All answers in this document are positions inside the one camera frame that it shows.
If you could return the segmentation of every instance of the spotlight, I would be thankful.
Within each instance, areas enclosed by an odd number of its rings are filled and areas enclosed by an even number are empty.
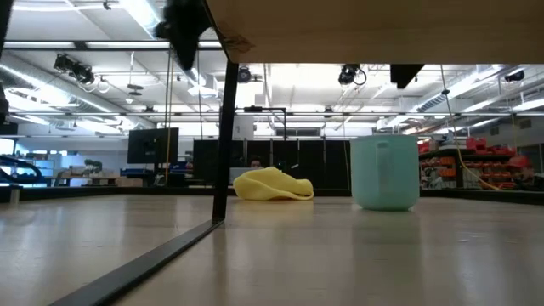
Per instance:
[[[81,63],[71,59],[66,54],[57,55],[53,68],[61,73],[68,73],[70,77],[74,77],[81,84],[94,83],[93,68],[82,65]]]
[[[518,71],[514,74],[504,76],[504,80],[506,82],[513,82],[513,81],[521,81],[525,79],[525,72],[524,71]]]
[[[355,82],[355,78],[358,74],[362,74],[365,77],[365,80],[361,83]],[[366,83],[366,73],[360,69],[359,64],[345,64],[342,66],[342,71],[340,71],[338,82],[340,82],[341,85],[349,85],[352,82],[357,85],[363,85]]]
[[[247,83],[252,80],[252,73],[247,66],[242,66],[238,70],[238,82]]]
[[[332,106],[325,106],[325,113],[327,113],[327,112],[334,112],[334,111],[332,110]],[[323,116],[323,117],[324,117],[324,118],[327,118],[327,119],[328,119],[328,118],[332,118],[332,116],[329,116],[329,115],[325,115],[325,116]]]

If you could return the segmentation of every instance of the black pole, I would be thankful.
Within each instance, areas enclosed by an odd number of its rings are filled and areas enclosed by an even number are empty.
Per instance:
[[[0,58],[2,58],[3,44],[8,33],[9,16],[14,0],[0,0]],[[3,93],[3,86],[0,82],[0,124],[6,121],[9,112],[9,102]]]
[[[227,63],[224,83],[223,107],[219,123],[218,176],[213,197],[213,220],[224,220],[227,210],[227,189],[229,188],[232,128],[235,121],[236,88],[238,86],[238,64]]]
[[[11,15],[11,6],[14,0],[0,1],[0,58],[2,58],[3,43],[8,33],[9,16]]]

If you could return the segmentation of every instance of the window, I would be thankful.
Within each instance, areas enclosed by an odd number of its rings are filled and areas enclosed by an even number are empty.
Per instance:
[[[499,126],[491,127],[491,136],[499,134]]]
[[[531,128],[532,123],[530,119],[524,119],[519,122],[519,129]]]
[[[288,128],[287,136],[320,136],[320,128]],[[283,128],[275,130],[276,136],[283,136]]]

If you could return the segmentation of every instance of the person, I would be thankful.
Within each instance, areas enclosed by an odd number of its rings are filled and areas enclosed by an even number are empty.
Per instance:
[[[249,167],[263,167],[263,163],[261,162],[261,158],[259,156],[252,156],[249,159]]]
[[[507,164],[512,180],[519,190],[544,191],[544,178],[535,174],[527,156],[514,156]]]

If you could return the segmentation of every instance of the black clamp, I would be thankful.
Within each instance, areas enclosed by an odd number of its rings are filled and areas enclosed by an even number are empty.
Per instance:
[[[105,10],[111,10],[111,6],[110,6],[110,4],[108,3],[108,0],[104,0],[104,1],[102,2],[102,6],[104,6],[104,9],[105,9]]]

